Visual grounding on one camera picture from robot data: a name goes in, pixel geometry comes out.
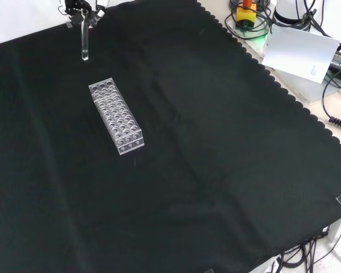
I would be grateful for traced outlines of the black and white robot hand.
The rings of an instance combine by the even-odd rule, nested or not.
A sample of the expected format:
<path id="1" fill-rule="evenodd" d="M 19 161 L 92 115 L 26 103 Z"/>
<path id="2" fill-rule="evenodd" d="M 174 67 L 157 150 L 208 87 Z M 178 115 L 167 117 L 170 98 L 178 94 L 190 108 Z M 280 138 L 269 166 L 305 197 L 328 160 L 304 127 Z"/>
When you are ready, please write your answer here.
<path id="1" fill-rule="evenodd" d="M 64 15 L 67 15 L 73 24 L 85 23 L 89 28 L 94 28 L 104 17 L 110 1 L 96 1 L 95 8 L 85 0 L 65 0 Z"/>

